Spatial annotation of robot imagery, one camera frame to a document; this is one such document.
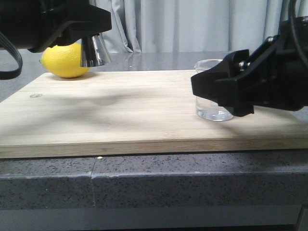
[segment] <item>small logo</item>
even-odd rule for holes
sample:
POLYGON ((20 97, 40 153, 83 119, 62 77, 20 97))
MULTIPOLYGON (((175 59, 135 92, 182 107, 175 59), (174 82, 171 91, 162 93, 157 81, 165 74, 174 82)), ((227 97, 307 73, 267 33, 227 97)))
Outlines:
POLYGON ((33 94, 33 95, 30 95, 30 98, 38 98, 38 97, 41 97, 43 94, 33 94))

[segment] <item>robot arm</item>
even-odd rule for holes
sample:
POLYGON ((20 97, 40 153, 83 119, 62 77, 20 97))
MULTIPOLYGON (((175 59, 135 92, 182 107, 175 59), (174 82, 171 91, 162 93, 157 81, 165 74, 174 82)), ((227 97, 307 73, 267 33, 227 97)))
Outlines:
POLYGON ((217 102, 235 116, 254 112, 254 105, 297 111, 308 105, 308 17, 294 17, 251 55, 235 51, 210 70, 191 78, 193 94, 217 102))
POLYGON ((97 35, 110 29, 110 13, 90 5, 88 0, 1 0, 0 48, 8 50, 19 68, 0 73, 0 79, 20 74, 22 59, 17 49, 42 52, 47 47, 66 46, 79 39, 86 60, 84 66, 102 65, 104 60, 97 60, 95 54, 107 50, 97 35))

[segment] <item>black cable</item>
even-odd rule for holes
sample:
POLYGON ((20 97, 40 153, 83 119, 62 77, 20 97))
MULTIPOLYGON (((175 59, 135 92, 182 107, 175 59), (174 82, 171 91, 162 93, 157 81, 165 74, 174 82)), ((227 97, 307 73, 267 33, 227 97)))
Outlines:
POLYGON ((16 49, 16 47, 0 32, 0 45, 10 53, 10 55, 16 60, 18 68, 13 71, 0 71, 0 79, 12 79, 20 75, 23 66, 23 59, 16 49))
POLYGON ((296 53, 299 57, 299 60, 301 61, 302 65, 306 68, 308 71, 308 58, 305 55, 305 52, 300 45, 300 41, 297 34, 297 28, 295 26, 295 5, 296 0, 290 0, 289 6, 288 6, 288 17, 289 17, 289 23, 290 23, 290 29, 291 29, 291 36, 294 42, 296 53))

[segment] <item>table surface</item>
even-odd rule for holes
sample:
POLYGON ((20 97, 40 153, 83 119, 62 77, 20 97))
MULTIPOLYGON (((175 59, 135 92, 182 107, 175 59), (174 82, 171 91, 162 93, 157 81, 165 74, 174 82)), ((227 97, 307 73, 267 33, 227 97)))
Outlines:
POLYGON ((200 118, 194 74, 89 72, 67 80, 45 73, 0 103, 0 158, 308 148, 308 125, 287 111, 200 118))
MULTIPOLYGON (((193 69, 199 60, 226 54, 112 54, 111 64, 91 70, 193 69)), ((1 66, 14 67, 7 54, 0 55, 1 66)), ((23 58, 21 76, 0 82, 0 101, 46 72, 38 62, 40 54, 23 58)), ((308 123, 307 108, 292 114, 308 123)), ((2 159, 0 210, 303 205, 308 203, 307 153, 296 149, 2 159)))

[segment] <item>silver funnel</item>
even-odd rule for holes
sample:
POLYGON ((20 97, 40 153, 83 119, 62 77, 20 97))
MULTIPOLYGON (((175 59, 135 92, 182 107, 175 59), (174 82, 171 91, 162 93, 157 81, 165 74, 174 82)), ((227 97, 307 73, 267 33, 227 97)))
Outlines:
POLYGON ((111 57, 101 34, 81 39, 81 66, 102 66, 110 62, 111 57))

